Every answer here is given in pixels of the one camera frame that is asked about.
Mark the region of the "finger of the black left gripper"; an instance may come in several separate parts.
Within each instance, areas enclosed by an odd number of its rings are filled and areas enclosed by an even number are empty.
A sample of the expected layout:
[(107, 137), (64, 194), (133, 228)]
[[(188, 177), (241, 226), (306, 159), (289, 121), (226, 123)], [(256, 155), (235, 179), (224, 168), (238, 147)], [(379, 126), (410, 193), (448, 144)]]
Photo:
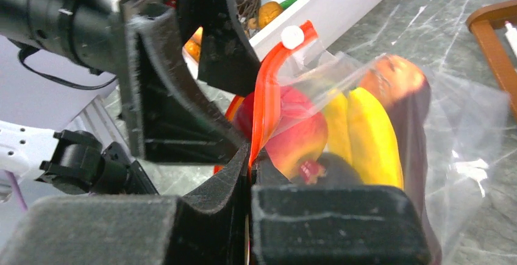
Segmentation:
[(119, 85), (132, 155), (159, 164), (228, 163), (247, 139), (191, 75), (174, 9), (146, 4), (125, 31)]
[(237, 18), (235, 0), (177, 0), (183, 41), (201, 27), (198, 79), (242, 97), (255, 89), (258, 59)]

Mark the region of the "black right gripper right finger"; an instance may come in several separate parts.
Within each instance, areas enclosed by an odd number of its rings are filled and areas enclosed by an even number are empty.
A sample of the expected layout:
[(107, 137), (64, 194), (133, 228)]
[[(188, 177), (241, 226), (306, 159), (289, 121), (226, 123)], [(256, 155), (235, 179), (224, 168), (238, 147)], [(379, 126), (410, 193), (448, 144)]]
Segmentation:
[(265, 154), (252, 168), (253, 264), (430, 264), (420, 218), (402, 190), (294, 185)]

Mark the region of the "clear zip bag orange zipper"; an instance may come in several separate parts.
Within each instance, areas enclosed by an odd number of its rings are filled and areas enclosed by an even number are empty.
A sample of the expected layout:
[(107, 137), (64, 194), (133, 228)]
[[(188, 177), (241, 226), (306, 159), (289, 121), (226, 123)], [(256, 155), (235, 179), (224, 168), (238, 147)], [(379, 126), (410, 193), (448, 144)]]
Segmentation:
[(447, 264), (486, 195), (507, 93), (286, 28), (227, 118), (251, 141), (252, 264)]

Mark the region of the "red apple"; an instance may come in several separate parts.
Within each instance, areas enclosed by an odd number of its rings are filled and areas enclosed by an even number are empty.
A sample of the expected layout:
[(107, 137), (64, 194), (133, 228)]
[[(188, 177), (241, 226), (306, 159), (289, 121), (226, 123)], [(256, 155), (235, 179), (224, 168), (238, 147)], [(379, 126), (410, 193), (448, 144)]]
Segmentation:
[(314, 185), (326, 176), (318, 163), (328, 139), (326, 119), (320, 112), (310, 113), (312, 102), (294, 87), (281, 88), (280, 103), (280, 121), (265, 144), (269, 161), (258, 163), (259, 183)]

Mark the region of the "yellow banana bunch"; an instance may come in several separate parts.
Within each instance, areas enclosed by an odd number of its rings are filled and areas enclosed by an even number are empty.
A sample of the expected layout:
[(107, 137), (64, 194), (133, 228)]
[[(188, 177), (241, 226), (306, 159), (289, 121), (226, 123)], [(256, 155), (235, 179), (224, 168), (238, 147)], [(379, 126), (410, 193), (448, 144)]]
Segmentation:
[(367, 185), (404, 189), (398, 141), (383, 105), (358, 87), (339, 93), (322, 110), (327, 122), (328, 150), (337, 154)]

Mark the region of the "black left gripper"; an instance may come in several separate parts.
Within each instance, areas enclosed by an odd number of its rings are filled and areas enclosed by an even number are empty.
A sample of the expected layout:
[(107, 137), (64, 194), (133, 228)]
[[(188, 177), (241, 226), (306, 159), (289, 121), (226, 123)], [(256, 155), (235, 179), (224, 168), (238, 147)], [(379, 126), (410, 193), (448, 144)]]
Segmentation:
[(116, 74), (110, 0), (1, 0), (1, 35)]

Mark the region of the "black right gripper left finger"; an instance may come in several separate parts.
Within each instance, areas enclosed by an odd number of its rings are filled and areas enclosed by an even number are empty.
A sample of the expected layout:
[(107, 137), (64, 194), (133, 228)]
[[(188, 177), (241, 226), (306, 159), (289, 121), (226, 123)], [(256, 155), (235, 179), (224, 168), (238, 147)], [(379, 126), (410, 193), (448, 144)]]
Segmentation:
[(47, 197), (2, 264), (244, 264), (249, 145), (184, 196)]

